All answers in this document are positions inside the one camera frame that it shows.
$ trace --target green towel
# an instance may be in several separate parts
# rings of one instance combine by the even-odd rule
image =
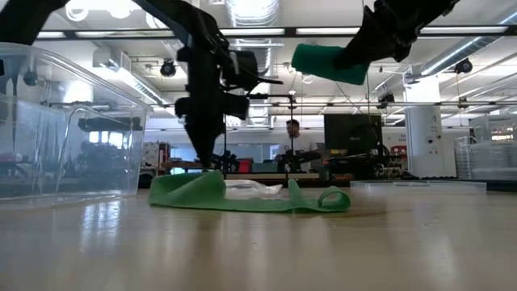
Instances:
[[[338,46],[299,44],[292,55],[291,65],[303,74],[363,85],[370,63],[354,65],[346,70],[336,70],[332,66],[332,61],[342,50],[343,48]]]
[[[153,180],[149,204],[260,213],[336,213],[345,212],[350,208],[350,198],[339,188],[327,188],[317,200],[306,199],[293,179],[289,180],[290,200],[230,200],[225,198],[225,191],[225,181],[219,171],[206,174],[164,175]],[[325,200],[330,194],[337,194],[337,198]]]

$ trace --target red object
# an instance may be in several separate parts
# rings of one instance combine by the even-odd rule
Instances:
[[[0,154],[0,162],[15,162],[16,157],[12,153]]]
[[[251,164],[253,160],[250,158],[240,158],[239,161],[239,173],[251,173]]]
[[[396,145],[391,147],[392,154],[407,154],[406,145]]]

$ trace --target white plastic bag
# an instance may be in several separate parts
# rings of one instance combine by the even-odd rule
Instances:
[[[226,198],[229,199],[279,199],[282,185],[266,186],[252,180],[225,180]]]

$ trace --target white pillar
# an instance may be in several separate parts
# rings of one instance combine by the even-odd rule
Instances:
[[[439,102],[437,76],[405,85],[406,102]],[[406,109],[406,135],[410,173],[418,177],[445,176],[442,118],[439,106]]]

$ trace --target table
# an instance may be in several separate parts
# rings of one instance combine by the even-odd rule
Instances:
[[[517,196],[352,197],[349,213],[324,216],[146,198],[0,213],[0,289],[517,289]]]

